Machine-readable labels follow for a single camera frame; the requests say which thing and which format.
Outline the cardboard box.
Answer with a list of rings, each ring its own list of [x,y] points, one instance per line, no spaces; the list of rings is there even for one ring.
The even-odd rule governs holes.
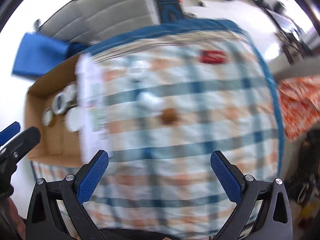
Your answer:
[[[76,80],[79,57],[71,57],[39,77],[27,91],[24,126],[34,126],[41,133],[40,143],[28,153],[31,161],[65,167],[82,165],[78,132],[68,131],[66,113],[56,115],[53,109],[55,96]]]

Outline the orange patterned cloth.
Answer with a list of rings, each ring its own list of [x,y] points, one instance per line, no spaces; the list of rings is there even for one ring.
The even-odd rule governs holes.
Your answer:
[[[284,132],[294,142],[319,123],[319,76],[281,80],[278,94]]]

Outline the red card box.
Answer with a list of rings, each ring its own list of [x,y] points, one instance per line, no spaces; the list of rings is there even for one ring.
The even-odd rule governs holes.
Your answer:
[[[207,64],[222,64],[227,61],[227,55],[224,51],[203,50],[200,56],[200,62]]]

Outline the white cylinder container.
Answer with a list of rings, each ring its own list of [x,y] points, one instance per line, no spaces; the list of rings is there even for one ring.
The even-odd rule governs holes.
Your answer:
[[[149,92],[140,92],[137,101],[143,108],[150,111],[160,111],[163,108],[163,100]]]

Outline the large white lid jar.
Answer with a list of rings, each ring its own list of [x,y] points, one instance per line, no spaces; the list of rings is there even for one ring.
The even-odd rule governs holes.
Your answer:
[[[65,118],[65,126],[69,132],[77,132],[84,125],[84,111],[81,107],[73,107],[68,110]]]

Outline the blue weight bench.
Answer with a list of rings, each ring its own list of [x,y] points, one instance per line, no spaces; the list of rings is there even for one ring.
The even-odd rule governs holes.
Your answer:
[[[184,14],[178,0],[154,0],[157,4],[161,23],[171,23],[184,19]]]

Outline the white jar black label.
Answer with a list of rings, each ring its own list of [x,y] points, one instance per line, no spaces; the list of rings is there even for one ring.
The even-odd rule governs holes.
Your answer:
[[[62,115],[67,110],[67,100],[64,92],[56,94],[52,102],[52,111],[55,115]]]

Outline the grey padded chair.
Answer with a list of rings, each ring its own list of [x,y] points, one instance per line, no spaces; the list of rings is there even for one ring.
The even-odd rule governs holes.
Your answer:
[[[160,24],[153,0],[76,0],[89,44]]]
[[[37,32],[57,40],[90,44],[91,33],[84,24],[77,1],[71,0],[65,4],[41,24]]]

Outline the gold tin white lid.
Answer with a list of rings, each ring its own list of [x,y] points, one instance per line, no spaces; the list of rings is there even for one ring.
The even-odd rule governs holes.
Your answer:
[[[50,108],[46,108],[43,111],[42,124],[44,127],[49,126],[52,123],[53,116],[53,111]]]

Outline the plaid checkered cloth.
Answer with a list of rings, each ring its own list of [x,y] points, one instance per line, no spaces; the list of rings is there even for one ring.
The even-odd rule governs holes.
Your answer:
[[[222,64],[200,62],[203,50],[224,51]],[[273,180],[284,135],[276,85],[250,36],[230,20],[186,19],[95,44],[81,53],[93,65],[86,113],[109,166],[85,208],[101,228],[141,229],[183,239],[214,235],[231,203],[210,166],[220,150],[245,174]],[[132,81],[128,68],[150,65]],[[143,108],[140,92],[163,100]],[[175,108],[176,125],[161,112]]]

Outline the right grey padded chair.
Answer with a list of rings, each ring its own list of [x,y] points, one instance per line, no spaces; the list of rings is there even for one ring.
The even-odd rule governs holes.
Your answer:
[[[160,24],[153,0],[76,0],[89,44]]]

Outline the brown walnut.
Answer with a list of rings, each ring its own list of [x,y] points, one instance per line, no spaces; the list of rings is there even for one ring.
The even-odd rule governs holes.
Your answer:
[[[161,121],[164,125],[176,125],[179,113],[175,108],[166,108],[161,112]]]

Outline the left grey padded chair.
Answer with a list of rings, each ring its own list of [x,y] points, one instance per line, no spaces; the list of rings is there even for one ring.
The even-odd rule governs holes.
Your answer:
[[[37,32],[57,40],[90,44],[91,33],[84,24],[77,1],[71,0],[65,4],[41,24]]]

